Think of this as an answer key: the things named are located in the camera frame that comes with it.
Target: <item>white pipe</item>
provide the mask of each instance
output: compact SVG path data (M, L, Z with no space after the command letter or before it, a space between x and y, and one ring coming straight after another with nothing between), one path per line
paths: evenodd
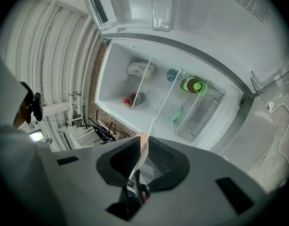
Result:
M91 44L91 41L93 39L93 35L95 34L95 32L96 32L96 29L93 26L86 40L85 47L82 53L82 58L80 59L80 66L79 66L79 71L78 71L78 90L77 90L77 100L78 100L77 113L78 114L80 114L80 111L81 111L81 95L82 95L81 91L82 91L83 75L84 75L84 71L86 67L86 60L88 58L87 55L89 55L89 47L90 47L90 44Z
M89 24L91 23L91 16L88 16L81 32L80 35L78 37L76 46L74 48L73 51L73 56L72 56L72 62L71 62L71 66L70 66L70 75L69 75L69 87L68 87L68 97L69 97L69 106L70 106L70 113L68 113L68 115L70 116L68 119L73 119L73 83L74 83L74 73L75 73L75 66L77 64L77 58L78 58L78 53L80 50L80 45L83 41L85 32L89 26Z
M97 41L99 40L99 38L100 38L100 34L99 34L99 32L97 32L97 33L96 33L96 36L95 36L95 38L94 38L94 40L93 40L92 46L91 46L91 48L90 48L89 56L88 56L88 59L87 59L87 62L86 62L86 68L85 68L85 70L84 70L81 98L84 98L84 89L85 89L86 75L87 75L88 67L89 67L89 64L90 64L91 57L92 57L93 49L94 49L94 47L96 47ZM83 112L82 109L81 109L80 115L81 115L81 117L84 119L84 112Z

